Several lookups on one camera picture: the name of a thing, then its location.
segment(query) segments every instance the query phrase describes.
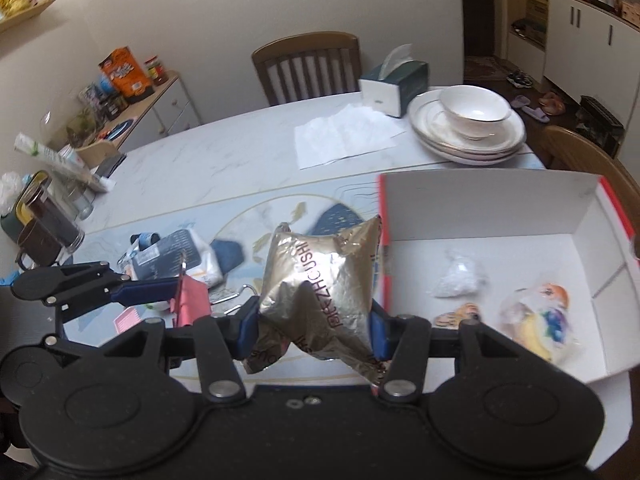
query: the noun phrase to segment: bowl rim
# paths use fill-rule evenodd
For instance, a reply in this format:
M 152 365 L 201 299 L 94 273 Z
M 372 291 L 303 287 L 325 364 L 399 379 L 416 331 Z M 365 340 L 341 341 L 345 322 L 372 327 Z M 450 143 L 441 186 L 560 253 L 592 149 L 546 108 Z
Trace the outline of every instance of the bowl rim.
M 442 97 L 443 94 L 446 96 L 446 92 L 453 89 L 453 88 L 475 88 L 475 89 L 480 89 L 483 92 L 489 92 L 495 96 L 498 96 L 502 102 L 506 105 L 506 112 L 505 115 L 501 118 L 501 119 L 492 119 L 490 121 L 485 121 L 482 119 L 473 119 L 471 117 L 465 117 L 464 115 L 460 115 L 459 113 L 456 113 L 455 111 L 451 110 L 443 101 Z M 488 88 L 484 88 L 481 86 L 475 86 L 475 85 L 452 85 L 452 86 L 447 86 L 446 88 L 442 89 L 442 92 L 440 93 L 440 103 L 442 104 L 442 107 L 445 109 L 445 111 L 447 111 L 448 113 L 456 116 L 457 118 L 460 119 L 464 119 L 467 121 L 473 121 L 475 123 L 499 123 L 503 120 L 505 120 L 507 117 L 509 117 L 510 113 L 511 113 L 511 105 L 509 104 L 509 102 L 507 101 L 507 99 L 505 99 L 504 97 L 502 97 L 500 94 L 494 92 L 493 90 L 489 90 Z

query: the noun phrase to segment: gold foil bag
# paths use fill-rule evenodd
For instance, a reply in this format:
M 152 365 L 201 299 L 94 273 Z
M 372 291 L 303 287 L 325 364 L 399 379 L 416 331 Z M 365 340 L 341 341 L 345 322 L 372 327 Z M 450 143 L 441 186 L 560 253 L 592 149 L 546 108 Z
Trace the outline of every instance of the gold foil bag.
M 374 384 L 384 373 L 369 340 L 380 217 L 337 235 L 274 232 L 260 295 L 259 336 L 244 367 L 274 364 L 292 342 L 318 359 L 341 359 Z

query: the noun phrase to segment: red-edged cardboard box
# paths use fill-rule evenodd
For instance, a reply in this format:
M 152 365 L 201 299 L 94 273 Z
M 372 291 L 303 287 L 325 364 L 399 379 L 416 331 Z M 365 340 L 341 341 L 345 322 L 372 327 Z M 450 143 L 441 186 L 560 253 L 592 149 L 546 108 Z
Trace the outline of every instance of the red-edged cardboard box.
M 500 327 L 514 291 L 556 283 L 569 295 L 577 345 L 559 367 L 583 382 L 640 363 L 640 267 L 631 225 L 600 176 L 541 170 L 427 170 L 380 176 L 383 304 L 433 320 L 467 301 Z M 488 283 L 475 296 L 435 298 L 450 260 L 474 258 Z M 453 374 L 435 360 L 428 380 Z

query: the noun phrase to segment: jar with red lid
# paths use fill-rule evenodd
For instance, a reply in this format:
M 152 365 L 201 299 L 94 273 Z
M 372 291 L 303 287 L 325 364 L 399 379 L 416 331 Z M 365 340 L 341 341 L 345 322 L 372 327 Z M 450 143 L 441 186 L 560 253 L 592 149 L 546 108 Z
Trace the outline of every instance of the jar with red lid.
M 145 61 L 146 71 L 149 72 L 149 77 L 153 81 L 154 85 L 158 86 L 162 83 L 166 83 L 169 78 L 164 71 L 162 62 L 158 59 L 158 56 L 153 56 Z

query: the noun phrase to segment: doormat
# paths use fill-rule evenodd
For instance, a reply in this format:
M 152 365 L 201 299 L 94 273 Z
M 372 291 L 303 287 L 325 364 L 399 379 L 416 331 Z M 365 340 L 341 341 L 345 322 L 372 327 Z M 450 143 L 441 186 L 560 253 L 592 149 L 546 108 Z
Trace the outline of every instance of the doormat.
M 508 75 L 492 56 L 466 56 L 465 81 L 504 81 Z

